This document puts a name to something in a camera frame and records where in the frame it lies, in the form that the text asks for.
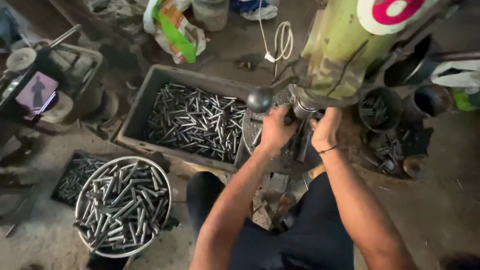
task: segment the metal bowl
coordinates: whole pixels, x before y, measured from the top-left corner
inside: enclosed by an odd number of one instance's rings
[[[170,182],[168,181],[167,174],[165,173],[165,171],[163,171],[163,169],[158,164],[156,164],[155,162],[153,162],[149,159],[146,159],[146,158],[142,158],[142,157],[128,156],[128,157],[118,158],[118,159],[115,159],[115,160],[112,160],[112,161],[106,163],[105,165],[100,167],[97,171],[95,171],[95,173],[92,174],[92,176],[90,176],[88,181],[83,186],[82,191],[81,191],[81,193],[78,197],[77,206],[75,208],[75,218],[76,219],[80,218],[80,213],[84,213],[86,205],[87,205],[87,201],[88,201],[88,199],[86,198],[87,189],[88,189],[90,183],[94,179],[97,179],[99,177],[99,175],[103,172],[104,169],[106,169],[107,167],[115,166],[115,164],[118,164],[118,163],[128,165],[128,164],[136,163],[138,161],[147,163],[149,166],[155,167],[161,173],[161,177],[163,177],[163,180],[165,181],[165,183],[168,187],[168,211],[167,211],[167,214],[165,215],[165,218],[164,218],[163,222],[160,224],[160,231],[161,231],[163,229],[163,227],[165,226],[165,224],[167,223],[168,217],[170,216],[170,211],[171,211],[171,208],[172,208],[172,189],[171,189]],[[81,232],[78,232],[78,234],[79,234],[82,242],[85,244],[85,246],[87,246],[90,250],[93,250],[93,248],[91,248],[90,245],[88,244],[87,239],[85,238],[84,234],[82,234]],[[146,242],[146,243],[144,243],[143,245],[140,245],[140,246],[130,247],[130,248],[126,248],[126,249],[108,250],[108,251],[106,251],[104,248],[103,249],[100,248],[97,251],[95,251],[95,253],[100,255],[100,256],[107,257],[107,258],[129,257],[131,255],[134,255],[134,254],[142,251],[147,246],[149,246],[153,242],[153,240],[155,240],[156,236],[154,235],[152,237],[152,239],[150,239],[148,242]]]

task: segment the man's right hand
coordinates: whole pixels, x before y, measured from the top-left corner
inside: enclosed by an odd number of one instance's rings
[[[310,126],[313,130],[312,145],[317,152],[336,146],[336,132],[341,120],[342,111],[334,107],[328,107],[325,116],[320,121],[310,119]]]

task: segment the white cable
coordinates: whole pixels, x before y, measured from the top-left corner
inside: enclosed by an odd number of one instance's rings
[[[260,30],[262,31],[262,36],[264,38],[265,51],[266,51],[265,59],[269,60],[272,63],[280,60],[281,58],[286,60],[290,57],[290,55],[292,54],[292,50],[293,50],[293,32],[292,32],[292,27],[290,25],[290,22],[284,21],[281,24],[279,24],[277,29],[276,29],[276,32],[275,32],[275,51],[277,49],[277,38],[278,38],[278,32],[280,32],[280,28],[282,29],[282,32],[281,32],[281,36],[280,36],[280,55],[278,56],[278,58],[274,58],[270,54],[270,52],[268,51],[267,41],[265,39],[264,28],[262,27],[262,19],[260,17],[261,7],[262,7],[262,0],[260,0],[260,4],[258,6],[258,22],[260,23]],[[283,43],[283,37],[285,35],[285,30],[286,29],[288,29],[288,37],[287,37],[287,41],[285,43]],[[290,46],[290,50],[288,51],[288,55],[285,55],[289,46]]]

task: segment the cloth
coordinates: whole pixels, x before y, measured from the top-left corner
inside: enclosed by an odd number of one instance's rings
[[[210,172],[198,172],[190,179],[187,207],[195,236],[224,188]],[[278,235],[246,219],[233,246],[229,269],[353,269],[353,242],[340,220],[325,172],[310,183],[290,211],[295,222]]]

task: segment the screen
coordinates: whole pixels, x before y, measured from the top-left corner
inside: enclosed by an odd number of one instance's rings
[[[42,113],[55,97],[58,82],[37,71],[16,97],[17,102],[30,111],[26,119]]]

